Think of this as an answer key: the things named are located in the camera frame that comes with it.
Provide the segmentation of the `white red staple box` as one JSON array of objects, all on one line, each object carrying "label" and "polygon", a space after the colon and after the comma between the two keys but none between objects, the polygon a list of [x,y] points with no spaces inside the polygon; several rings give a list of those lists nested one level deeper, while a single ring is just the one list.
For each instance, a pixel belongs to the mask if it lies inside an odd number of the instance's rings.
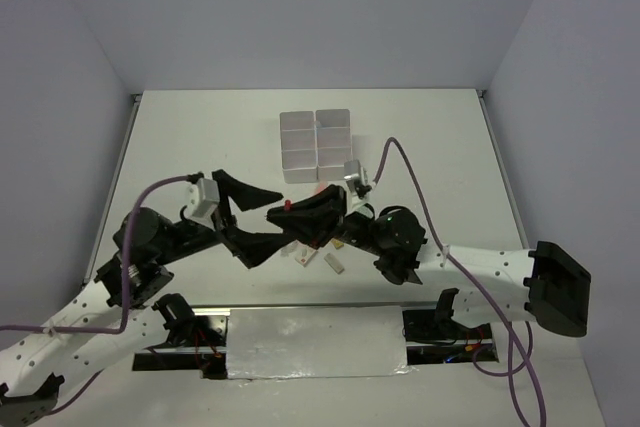
[{"label": "white red staple box", "polygon": [[317,255],[317,250],[311,247],[300,247],[295,254],[295,261],[306,267]]}]

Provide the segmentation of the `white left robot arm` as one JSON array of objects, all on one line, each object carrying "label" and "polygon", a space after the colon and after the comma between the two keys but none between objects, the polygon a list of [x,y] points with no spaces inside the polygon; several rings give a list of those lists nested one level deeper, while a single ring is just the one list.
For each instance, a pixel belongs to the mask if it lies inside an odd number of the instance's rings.
[{"label": "white left robot arm", "polygon": [[161,291],[168,265],[223,245],[253,268],[289,243],[284,234],[238,228],[231,208],[259,209],[282,194],[223,170],[170,177],[147,187],[113,240],[117,251],[65,307],[40,326],[12,326],[25,338],[1,352],[1,423],[30,426],[64,410],[110,365],[139,350],[212,342],[180,294]]}]

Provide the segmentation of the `silver foil cover plate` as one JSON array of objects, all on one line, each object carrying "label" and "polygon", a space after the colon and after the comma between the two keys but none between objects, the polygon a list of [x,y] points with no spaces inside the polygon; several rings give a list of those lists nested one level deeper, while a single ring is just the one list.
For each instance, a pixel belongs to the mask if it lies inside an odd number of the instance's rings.
[{"label": "silver foil cover plate", "polygon": [[397,306],[234,310],[231,379],[387,377],[409,371]]}]

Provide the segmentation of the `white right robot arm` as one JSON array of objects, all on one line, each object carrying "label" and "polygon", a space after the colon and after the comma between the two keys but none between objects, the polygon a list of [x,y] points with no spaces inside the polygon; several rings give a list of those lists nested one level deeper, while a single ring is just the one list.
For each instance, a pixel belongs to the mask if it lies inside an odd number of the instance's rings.
[{"label": "white right robot arm", "polygon": [[337,185],[271,208],[266,218],[309,247],[336,239],[372,254],[394,285],[431,288],[438,296],[435,327],[446,338],[502,320],[536,322],[564,337],[587,333],[591,275],[556,243],[502,251],[438,247],[408,208],[376,212]]}]

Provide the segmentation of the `pink yellow highlighter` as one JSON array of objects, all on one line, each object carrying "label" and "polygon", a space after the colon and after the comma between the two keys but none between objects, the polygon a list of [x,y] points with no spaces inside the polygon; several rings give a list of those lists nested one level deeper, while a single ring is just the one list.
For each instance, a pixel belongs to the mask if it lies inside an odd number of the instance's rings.
[{"label": "pink yellow highlighter", "polygon": [[316,188],[315,188],[315,190],[314,190],[314,193],[315,193],[315,194],[320,193],[320,192],[322,192],[326,187],[327,187],[327,183],[326,183],[326,182],[319,182],[319,183],[316,185]]}]

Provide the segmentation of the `white right divided container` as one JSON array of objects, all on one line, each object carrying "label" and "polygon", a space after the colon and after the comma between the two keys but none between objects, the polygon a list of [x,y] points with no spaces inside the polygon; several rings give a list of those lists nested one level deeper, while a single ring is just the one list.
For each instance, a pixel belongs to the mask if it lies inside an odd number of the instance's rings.
[{"label": "white right divided container", "polygon": [[351,115],[348,109],[315,112],[323,128],[316,128],[317,171],[321,181],[339,181],[344,164],[353,158]]}]

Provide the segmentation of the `white divided container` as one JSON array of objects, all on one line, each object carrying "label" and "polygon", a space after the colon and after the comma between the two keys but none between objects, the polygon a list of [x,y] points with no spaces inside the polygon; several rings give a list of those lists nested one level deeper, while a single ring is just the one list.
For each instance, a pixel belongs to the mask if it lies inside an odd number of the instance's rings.
[{"label": "white divided container", "polygon": [[279,115],[281,166],[288,184],[315,183],[317,150],[312,111],[289,111]]},{"label": "white divided container", "polygon": [[316,128],[317,171],[321,181],[339,181],[344,164],[353,158],[351,115],[348,109],[315,112],[323,128]]}]

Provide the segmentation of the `white left divided container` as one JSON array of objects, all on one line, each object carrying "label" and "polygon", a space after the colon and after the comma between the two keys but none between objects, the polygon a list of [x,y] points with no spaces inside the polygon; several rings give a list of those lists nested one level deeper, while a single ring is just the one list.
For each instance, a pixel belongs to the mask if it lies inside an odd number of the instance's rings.
[{"label": "white left divided container", "polygon": [[289,111],[279,115],[281,166],[288,184],[315,183],[317,150],[312,111]]}]

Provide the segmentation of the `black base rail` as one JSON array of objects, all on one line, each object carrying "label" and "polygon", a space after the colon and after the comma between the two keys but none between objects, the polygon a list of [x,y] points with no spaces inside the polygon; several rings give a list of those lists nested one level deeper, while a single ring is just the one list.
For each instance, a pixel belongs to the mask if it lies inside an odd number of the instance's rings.
[{"label": "black base rail", "polygon": [[196,326],[190,340],[135,354],[133,371],[190,371],[207,380],[331,379],[498,359],[489,325],[447,324],[431,306],[199,309]]}]

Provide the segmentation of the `white eraser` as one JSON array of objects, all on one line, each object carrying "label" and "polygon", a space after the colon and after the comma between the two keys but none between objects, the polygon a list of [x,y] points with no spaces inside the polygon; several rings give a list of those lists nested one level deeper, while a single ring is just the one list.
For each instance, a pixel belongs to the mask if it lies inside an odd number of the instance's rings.
[{"label": "white eraser", "polygon": [[343,264],[332,253],[327,253],[324,260],[336,274],[340,275],[345,271]]}]

